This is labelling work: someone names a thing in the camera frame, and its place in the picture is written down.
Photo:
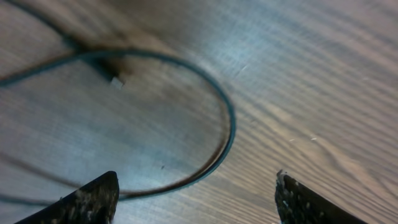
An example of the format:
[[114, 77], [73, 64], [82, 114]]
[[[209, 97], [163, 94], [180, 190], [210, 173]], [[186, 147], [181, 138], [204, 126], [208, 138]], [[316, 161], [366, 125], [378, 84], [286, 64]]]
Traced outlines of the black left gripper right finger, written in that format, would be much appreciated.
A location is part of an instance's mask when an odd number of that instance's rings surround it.
[[284, 170], [276, 174], [274, 198], [281, 224], [365, 224]]

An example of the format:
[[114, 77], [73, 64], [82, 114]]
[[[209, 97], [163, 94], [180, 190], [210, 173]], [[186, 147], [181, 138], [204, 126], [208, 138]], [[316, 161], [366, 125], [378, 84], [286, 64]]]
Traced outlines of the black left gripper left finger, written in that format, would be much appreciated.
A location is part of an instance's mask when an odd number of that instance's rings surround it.
[[16, 224], [111, 224], [118, 200], [117, 173], [108, 171]]

